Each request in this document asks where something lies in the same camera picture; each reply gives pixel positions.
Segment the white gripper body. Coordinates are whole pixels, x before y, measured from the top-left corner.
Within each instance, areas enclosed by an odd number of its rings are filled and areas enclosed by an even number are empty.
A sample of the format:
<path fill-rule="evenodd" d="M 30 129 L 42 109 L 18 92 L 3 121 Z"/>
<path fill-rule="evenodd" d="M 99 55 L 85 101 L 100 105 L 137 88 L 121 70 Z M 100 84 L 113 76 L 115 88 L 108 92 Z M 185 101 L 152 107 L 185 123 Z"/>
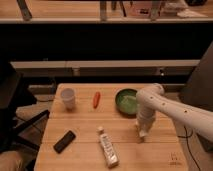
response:
<path fill-rule="evenodd" d="M 138 130 L 138 133 L 140 130 L 144 130 L 147 133 L 149 133 L 149 130 L 151 129 L 153 123 L 155 122 L 155 118 L 144 118 L 144 117 L 138 117 L 136 119 L 136 127 Z"/>

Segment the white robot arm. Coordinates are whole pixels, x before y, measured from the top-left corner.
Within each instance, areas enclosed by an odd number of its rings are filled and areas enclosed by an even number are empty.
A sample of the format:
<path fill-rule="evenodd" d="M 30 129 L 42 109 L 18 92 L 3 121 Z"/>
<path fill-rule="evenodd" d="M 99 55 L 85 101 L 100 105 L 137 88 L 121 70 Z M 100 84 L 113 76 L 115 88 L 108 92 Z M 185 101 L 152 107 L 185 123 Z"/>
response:
<path fill-rule="evenodd" d="M 164 88 L 158 83 L 150 84 L 137 91 L 136 123 L 140 138 L 148 135 L 155 121 L 155 112 L 158 111 L 188 125 L 213 142 L 213 112 L 170 100 L 163 94 Z"/>

